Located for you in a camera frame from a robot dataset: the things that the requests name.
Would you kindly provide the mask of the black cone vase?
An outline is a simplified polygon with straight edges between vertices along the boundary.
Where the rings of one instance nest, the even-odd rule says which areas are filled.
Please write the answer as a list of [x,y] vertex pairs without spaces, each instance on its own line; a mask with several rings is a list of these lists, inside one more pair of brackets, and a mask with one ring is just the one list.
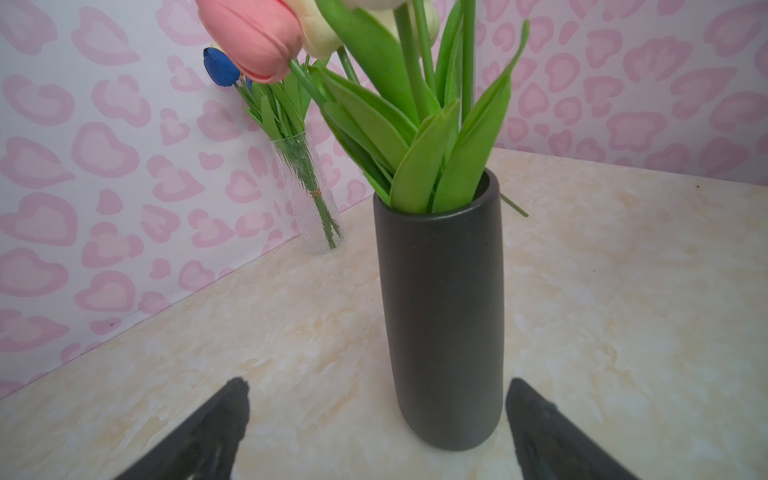
[[373,201],[386,334],[400,412],[446,451],[487,440],[503,410],[504,260],[497,177],[429,215]]

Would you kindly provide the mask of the deep pink tulip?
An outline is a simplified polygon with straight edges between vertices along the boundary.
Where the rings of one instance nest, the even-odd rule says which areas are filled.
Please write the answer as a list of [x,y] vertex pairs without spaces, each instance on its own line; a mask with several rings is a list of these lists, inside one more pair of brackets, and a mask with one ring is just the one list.
[[304,49],[318,59],[338,53],[347,78],[359,79],[339,35],[315,1],[199,1],[201,23],[219,42],[242,74],[259,84],[275,84],[296,73],[310,97],[320,101],[322,115],[331,100],[320,81],[321,66],[307,72],[293,66]]

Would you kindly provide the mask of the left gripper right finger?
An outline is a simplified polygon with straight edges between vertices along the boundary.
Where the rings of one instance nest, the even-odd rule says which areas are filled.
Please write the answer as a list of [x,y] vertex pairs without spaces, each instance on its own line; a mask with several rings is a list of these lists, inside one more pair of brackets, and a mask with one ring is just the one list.
[[511,380],[505,411],[523,479],[638,479],[525,380]]

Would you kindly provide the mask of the clear glass vase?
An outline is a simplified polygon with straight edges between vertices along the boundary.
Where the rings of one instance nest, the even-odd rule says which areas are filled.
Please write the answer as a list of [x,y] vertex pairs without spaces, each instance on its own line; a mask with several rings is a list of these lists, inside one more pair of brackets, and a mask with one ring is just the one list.
[[344,241],[338,208],[306,132],[272,141],[305,250],[323,255]]

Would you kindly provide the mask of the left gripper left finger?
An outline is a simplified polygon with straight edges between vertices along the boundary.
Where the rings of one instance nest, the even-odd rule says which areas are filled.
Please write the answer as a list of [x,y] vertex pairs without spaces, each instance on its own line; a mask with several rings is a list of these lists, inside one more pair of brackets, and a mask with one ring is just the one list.
[[229,380],[116,478],[229,479],[250,418],[248,393],[243,378]]

